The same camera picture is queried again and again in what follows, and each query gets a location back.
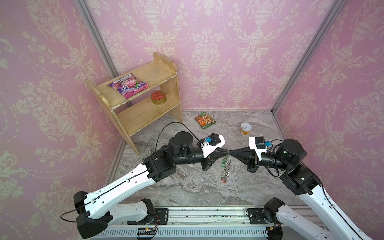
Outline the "green key tag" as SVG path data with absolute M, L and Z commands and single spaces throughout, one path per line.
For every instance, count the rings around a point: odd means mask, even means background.
M 225 168 L 226 167 L 226 164 L 227 164 L 227 159 L 226 158 L 223 158 L 222 159 L 222 163 L 221 163 L 221 168 Z

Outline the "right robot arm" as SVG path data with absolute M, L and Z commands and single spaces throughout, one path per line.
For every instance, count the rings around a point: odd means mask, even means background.
M 308 239 L 370 239 L 331 199 L 320 178 L 302 163 L 307 152 L 297 140 L 286 139 L 277 147 L 275 151 L 269 150 L 264 138 L 252 137 L 248 147 L 230 150 L 229 154 L 246 164 L 247 170 L 252 173 L 258 167 L 282 171 L 279 178 L 283 184 L 315 212 L 329 232 L 326 233 L 310 221 L 296 216 L 278 199 L 271 201 L 270 208 L 275 223 L 288 225 Z

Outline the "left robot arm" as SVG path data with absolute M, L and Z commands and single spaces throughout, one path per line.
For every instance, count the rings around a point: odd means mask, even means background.
M 104 231 L 121 216 L 112 211 L 114 207 L 134 193 L 173 175 L 178 165 L 201 164 L 202 170 L 207 171 L 216 160 L 227 154 L 222 149 L 225 144 L 222 135 L 211 134 L 199 140 L 197 147 L 193 141 L 191 133 L 178 132 L 167 145 L 153 152 L 120 179 L 94 192 L 77 192 L 74 205 L 81 237 L 89 239 Z

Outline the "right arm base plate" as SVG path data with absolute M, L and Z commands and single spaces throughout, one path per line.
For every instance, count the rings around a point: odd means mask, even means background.
M 269 222 L 266 221 L 263 208 L 248 208 L 246 209 L 245 213 L 251 225 L 269 224 Z

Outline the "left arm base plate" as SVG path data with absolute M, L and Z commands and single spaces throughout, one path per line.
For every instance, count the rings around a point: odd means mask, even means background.
M 155 212 L 149 213 L 143 220 L 139 222 L 128 221 L 127 225 L 166 225 L 168 223 L 169 210 L 168 208 L 155 208 Z

